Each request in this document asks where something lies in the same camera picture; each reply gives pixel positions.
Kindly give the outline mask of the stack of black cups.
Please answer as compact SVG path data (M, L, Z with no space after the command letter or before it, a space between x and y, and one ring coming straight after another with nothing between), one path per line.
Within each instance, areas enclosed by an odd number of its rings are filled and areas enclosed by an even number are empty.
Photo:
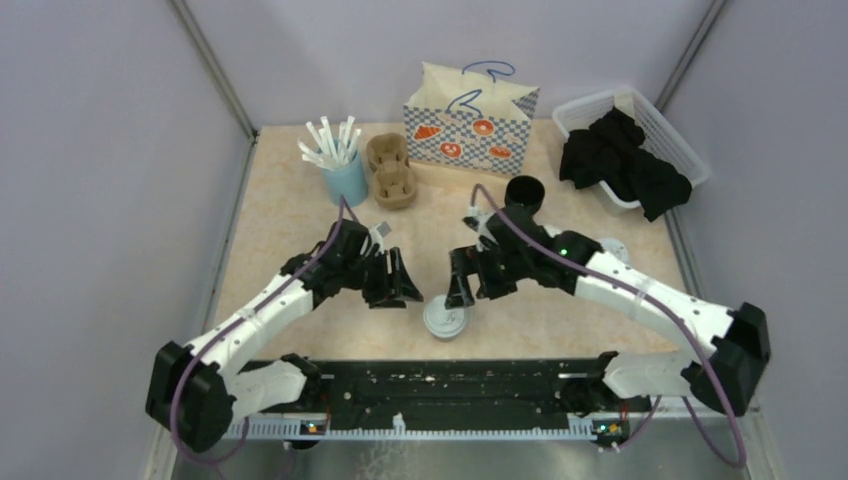
M519 206L530 215L535 215L541 209L545 196L546 189L539 179L530 175L518 175L508 181L504 203L506 206Z

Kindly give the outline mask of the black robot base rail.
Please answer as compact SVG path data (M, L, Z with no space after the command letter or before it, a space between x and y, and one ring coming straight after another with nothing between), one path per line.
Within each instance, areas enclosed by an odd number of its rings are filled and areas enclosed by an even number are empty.
M413 432L565 429L595 413L647 412L647 397L621 399L601 379L608 358L556 360L305 360L292 403L263 414L327 417L342 432L385 429L394 415Z

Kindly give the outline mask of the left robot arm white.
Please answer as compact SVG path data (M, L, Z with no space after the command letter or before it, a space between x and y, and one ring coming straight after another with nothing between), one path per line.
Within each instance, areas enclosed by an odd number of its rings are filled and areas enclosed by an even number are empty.
M399 248L387 248L375 228L340 219L328 237L290 258L262 291L213 330L154 357L145 411L194 454L210 450L230 425L279 404L308 413L320 386L300 360L246 365L295 320L343 290L360 292L371 309L404 308L422 293Z

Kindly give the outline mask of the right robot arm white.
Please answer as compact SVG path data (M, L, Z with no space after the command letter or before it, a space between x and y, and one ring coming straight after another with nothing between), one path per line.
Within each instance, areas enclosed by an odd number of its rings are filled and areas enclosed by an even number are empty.
M613 353L586 385L589 404L612 412L637 396L691 396L745 415L771 359L765 312L691 296L634 269L583 234L542 226L520 207L468 209L476 244L453 249L445 307L465 309L517 290L522 280L618 311L677 345L672 352Z

